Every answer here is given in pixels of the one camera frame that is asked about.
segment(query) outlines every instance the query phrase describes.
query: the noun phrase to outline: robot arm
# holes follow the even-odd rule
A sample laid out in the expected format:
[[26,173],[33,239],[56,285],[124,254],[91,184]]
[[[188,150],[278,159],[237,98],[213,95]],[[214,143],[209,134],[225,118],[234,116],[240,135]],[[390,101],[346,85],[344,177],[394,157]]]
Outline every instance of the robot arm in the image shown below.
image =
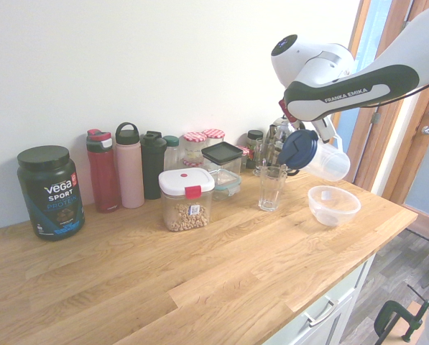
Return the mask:
[[287,110],[311,121],[323,141],[335,135],[329,117],[337,111],[380,104],[429,85],[429,9],[409,23],[367,68],[349,75],[351,53],[291,35],[272,51],[272,64],[286,87]]

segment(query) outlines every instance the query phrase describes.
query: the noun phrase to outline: red checkered lid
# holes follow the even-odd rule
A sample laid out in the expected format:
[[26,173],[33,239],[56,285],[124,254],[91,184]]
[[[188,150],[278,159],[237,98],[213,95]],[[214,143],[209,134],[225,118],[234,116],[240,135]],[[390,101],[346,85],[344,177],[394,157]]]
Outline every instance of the red checkered lid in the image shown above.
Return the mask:
[[243,150],[243,156],[249,155],[249,149],[245,146],[237,146],[239,149]]
[[220,139],[226,136],[226,134],[220,129],[207,129],[203,131],[203,133],[206,134],[206,136],[211,139]]
[[204,142],[206,141],[206,135],[200,132],[188,132],[184,134],[184,139],[188,142]]
[[184,165],[187,165],[188,167],[201,167],[203,166],[203,162],[193,163],[188,162],[187,160],[183,160]]

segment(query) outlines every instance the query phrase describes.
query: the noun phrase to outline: door handle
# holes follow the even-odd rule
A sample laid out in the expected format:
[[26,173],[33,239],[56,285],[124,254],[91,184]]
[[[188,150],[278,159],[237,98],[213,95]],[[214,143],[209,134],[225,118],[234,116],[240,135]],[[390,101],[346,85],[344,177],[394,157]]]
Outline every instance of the door handle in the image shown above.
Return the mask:
[[422,133],[423,133],[423,134],[426,134],[426,135],[429,135],[429,126],[424,126],[424,127],[422,128]]
[[331,307],[329,308],[328,311],[326,311],[322,316],[320,316],[320,318],[317,318],[316,320],[314,318],[312,318],[310,315],[308,315],[307,313],[305,313],[305,316],[307,316],[308,321],[310,321],[309,327],[315,327],[317,325],[319,325],[320,323],[322,323],[324,320],[326,320],[329,316],[332,315],[332,313],[337,309],[337,305],[338,305],[338,300],[336,300],[335,302],[333,300],[331,300],[330,298],[328,298],[326,296],[326,298],[329,301],[329,304],[331,305]]

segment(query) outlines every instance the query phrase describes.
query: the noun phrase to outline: drawer handle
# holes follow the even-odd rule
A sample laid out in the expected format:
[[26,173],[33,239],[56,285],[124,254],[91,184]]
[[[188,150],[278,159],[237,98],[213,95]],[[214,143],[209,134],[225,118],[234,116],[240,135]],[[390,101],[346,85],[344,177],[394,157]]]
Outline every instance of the drawer handle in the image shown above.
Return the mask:
[[308,321],[310,321],[310,325],[309,325],[310,327],[315,327],[315,326],[319,325],[324,320],[326,320],[329,316],[331,316],[332,313],[337,309],[338,300],[336,302],[334,302],[333,300],[331,300],[327,296],[326,296],[326,298],[328,299],[329,304],[331,305],[331,307],[322,316],[320,316],[320,318],[318,318],[318,319],[315,320],[310,315],[308,315],[307,313],[305,313],[305,316],[307,316]]

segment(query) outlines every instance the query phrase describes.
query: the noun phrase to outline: drinking glass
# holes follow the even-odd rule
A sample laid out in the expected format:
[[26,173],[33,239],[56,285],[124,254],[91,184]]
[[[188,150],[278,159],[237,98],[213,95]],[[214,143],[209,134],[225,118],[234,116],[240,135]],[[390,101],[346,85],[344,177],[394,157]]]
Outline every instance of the drinking glass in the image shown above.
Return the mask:
[[285,186],[287,172],[285,166],[262,167],[260,170],[259,207],[264,211],[275,211]]

